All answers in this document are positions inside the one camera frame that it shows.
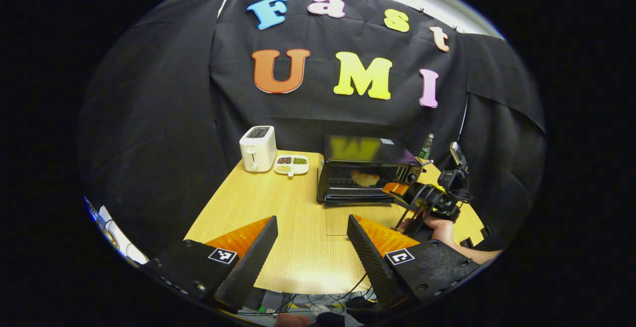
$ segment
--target toaster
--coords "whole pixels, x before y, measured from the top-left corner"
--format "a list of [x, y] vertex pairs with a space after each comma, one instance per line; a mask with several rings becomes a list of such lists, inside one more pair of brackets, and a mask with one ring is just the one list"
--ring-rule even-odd
[[269, 171], [276, 159], [273, 126], [254, 126], [238, 142], [243, 166], [247, 171]]

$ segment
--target black toaster oven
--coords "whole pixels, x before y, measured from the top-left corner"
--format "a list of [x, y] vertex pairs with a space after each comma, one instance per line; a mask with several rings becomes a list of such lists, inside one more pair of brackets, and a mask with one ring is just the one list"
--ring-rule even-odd
[[326, 135], [318, 163], [318, 195], [327, 204], [392, 203], [388, 182], [416, 182], [420, 161], [391, 139]]

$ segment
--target human hand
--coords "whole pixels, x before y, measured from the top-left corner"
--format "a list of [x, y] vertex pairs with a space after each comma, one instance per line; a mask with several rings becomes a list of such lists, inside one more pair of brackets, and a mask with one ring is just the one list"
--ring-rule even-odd
[[293, 314], [278, 314], [274, 327], [307, 327], [312, 321], [307, 316], [299, 316]]
[[439, 240], [450, 247], [455, 246], [452, 221], [427, 216], [424, 222], [433, 229], [431, 239]]

